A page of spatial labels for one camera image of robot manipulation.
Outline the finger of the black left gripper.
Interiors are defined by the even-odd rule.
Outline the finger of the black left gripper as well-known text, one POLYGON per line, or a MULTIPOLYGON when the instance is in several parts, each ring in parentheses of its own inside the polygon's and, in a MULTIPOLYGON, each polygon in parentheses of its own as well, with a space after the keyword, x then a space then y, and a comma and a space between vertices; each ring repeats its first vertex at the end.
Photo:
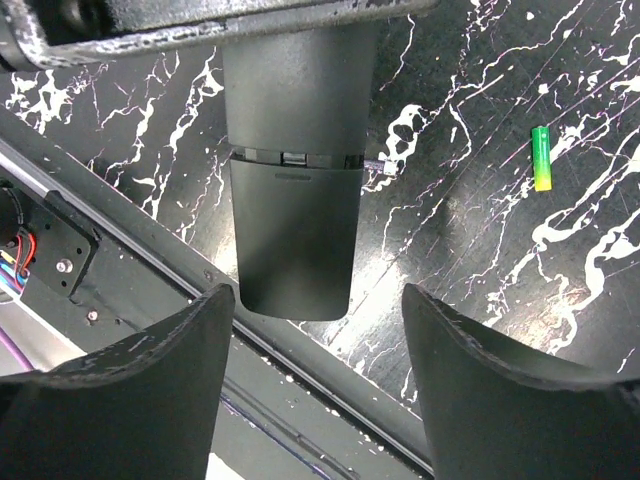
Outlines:
POLYGON ((1 3, 4 73, 69 68, 243 37, 425 14, 433 1, 1 3))

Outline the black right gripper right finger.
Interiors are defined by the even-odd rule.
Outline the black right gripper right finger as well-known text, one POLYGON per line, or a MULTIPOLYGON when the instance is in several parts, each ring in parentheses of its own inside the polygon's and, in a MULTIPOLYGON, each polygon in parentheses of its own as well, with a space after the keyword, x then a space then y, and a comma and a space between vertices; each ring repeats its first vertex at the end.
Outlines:
POLYGON ((420 286, 402 316, 438 479, 635 479, 639 380, 524 345, 420 286))

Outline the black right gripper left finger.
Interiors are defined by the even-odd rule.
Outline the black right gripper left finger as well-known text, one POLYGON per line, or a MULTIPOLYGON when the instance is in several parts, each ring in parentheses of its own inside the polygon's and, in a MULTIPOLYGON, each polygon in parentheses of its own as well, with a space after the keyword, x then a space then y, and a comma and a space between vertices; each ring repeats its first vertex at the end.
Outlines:
POLYGON ((48 372, 1 380, 5 479, 202 479, 235 299, 179 312, 48 372))

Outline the black remote battery cover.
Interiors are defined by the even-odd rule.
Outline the black remote battery cover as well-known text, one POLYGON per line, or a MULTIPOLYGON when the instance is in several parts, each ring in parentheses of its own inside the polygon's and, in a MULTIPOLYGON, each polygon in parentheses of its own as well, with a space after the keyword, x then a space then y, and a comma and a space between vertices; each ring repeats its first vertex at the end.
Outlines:
POLYGON ((239 292, 256 314, 334 321, 350 303, 363 173, 231 162, 239 292))

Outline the green AAA battery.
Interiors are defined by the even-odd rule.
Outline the green AAA battery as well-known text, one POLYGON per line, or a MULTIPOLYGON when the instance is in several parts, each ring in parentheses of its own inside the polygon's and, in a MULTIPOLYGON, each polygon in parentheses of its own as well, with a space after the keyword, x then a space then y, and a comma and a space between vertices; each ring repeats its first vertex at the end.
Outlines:
POLYGON ((534 189, 547 192, 552 189, 550 131, 547 126, 538 126, 531 131, 534 189))

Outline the black remote control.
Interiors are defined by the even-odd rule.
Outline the black remote control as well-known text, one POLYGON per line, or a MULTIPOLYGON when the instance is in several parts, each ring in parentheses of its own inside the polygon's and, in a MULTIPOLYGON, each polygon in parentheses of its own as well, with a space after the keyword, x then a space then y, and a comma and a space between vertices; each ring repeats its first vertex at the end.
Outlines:
POLYGON ((365 152, 378 26, 239 40, 222 49, 228 141, 279 153, 365 152))

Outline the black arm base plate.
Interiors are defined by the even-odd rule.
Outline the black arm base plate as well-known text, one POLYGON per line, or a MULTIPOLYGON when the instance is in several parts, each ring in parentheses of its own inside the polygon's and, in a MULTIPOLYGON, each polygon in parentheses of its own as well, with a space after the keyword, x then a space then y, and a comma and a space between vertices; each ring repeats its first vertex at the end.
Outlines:
MULTIPOLYGON (((11 113, 1 177, 34 207, 22 306, 92 352, 229 277, 11 113)), ((421 422, 291 323, 238 307, 211 474, 241 479, 428 479, 421 422)))

